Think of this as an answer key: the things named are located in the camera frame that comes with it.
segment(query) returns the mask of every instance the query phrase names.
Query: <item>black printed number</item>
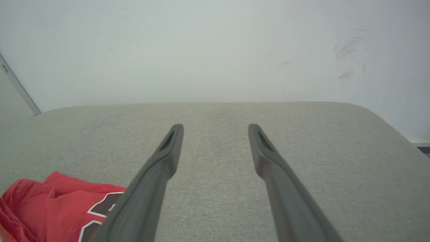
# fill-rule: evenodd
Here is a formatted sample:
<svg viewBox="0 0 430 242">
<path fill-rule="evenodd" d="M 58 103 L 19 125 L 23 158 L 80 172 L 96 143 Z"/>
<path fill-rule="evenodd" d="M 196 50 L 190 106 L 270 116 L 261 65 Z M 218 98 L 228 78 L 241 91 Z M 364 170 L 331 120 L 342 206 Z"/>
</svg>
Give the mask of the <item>black printed number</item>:
<svg viewBox="0 0 430 242">
<path fill-rule="evenodd" d="M 96 204 L 94 204 L 87 213 L 97 215 L 100 217 L 107 217 L 110 211 L 115 207 L 115 203 L 123 192 L 112 192 Z M 101 226 L 102 222 L 93 220 L 82 227 L 78 242 L 91 242 L 97 229 Z"/>
</svg>

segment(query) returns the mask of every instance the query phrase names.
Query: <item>red fabric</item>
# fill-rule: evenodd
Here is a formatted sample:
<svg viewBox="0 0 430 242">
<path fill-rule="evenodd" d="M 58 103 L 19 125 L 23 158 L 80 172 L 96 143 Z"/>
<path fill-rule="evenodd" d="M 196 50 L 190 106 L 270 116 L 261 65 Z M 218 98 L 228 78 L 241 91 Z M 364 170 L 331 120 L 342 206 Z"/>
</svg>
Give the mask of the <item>red fabric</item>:
<svg viewBox="0 0 430 242">
<path fill-rule="evenodd" d="M 83 226 L 104 220 L 89 209 L 106 194 L 124 191 L 57 171 L 43 183 L 20 179 L 0 198 L 0 235 L 3 242 L 78 242 Z"/>
</svg>

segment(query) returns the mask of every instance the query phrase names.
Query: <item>gray fabric texture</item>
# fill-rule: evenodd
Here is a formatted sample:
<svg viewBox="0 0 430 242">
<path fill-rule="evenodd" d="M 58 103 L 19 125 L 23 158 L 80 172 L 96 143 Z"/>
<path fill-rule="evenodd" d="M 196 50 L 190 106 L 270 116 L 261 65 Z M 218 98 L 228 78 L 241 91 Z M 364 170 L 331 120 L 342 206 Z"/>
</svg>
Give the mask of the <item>gray fabric texture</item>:
<svg viewBox="0 0 430 242">
<path fill-rule="evenodd" d="M 430 162 L 380 117 L 335 102 L 82 106 L 0 137 L 0 192 L 53 171 L 127 186 L 184 125 L 156 241 L 277 241 L 248 124 L 259 124 L 347 242 L 428 241 Z"/>
</svg>

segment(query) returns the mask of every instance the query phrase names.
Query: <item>red shirt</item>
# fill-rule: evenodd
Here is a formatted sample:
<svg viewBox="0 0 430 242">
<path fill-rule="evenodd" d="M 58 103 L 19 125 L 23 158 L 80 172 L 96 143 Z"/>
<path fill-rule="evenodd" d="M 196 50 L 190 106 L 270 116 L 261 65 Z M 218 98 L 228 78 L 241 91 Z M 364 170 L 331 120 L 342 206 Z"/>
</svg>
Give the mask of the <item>red shirt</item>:
<svg viewBox="0 0 430 242">
<path fill-rule="evenodd" d="M 125 188 L 54 172 L 20 179 L 0 198 L 3 242 L 89 242 Z"/>
</svg>

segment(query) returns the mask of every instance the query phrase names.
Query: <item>gray fabric surface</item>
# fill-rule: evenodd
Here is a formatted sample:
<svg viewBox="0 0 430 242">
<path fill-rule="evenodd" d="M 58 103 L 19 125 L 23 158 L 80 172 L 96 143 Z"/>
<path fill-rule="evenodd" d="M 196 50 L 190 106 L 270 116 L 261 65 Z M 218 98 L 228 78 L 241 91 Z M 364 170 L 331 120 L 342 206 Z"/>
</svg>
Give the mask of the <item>gray fabric surface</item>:
<svg viewBox="0 0 430 242">
<path fill-rule="evenodd" d="M 127 186 L 184 125 L 157 241 L 276 241 L 247 126 L 259 124 L 345 241 L 428 241 L 430 162 L 367 109 L 333 102 L 84 106 L 0 137 L 0 192 L 53 171 Z"/>
</svg>

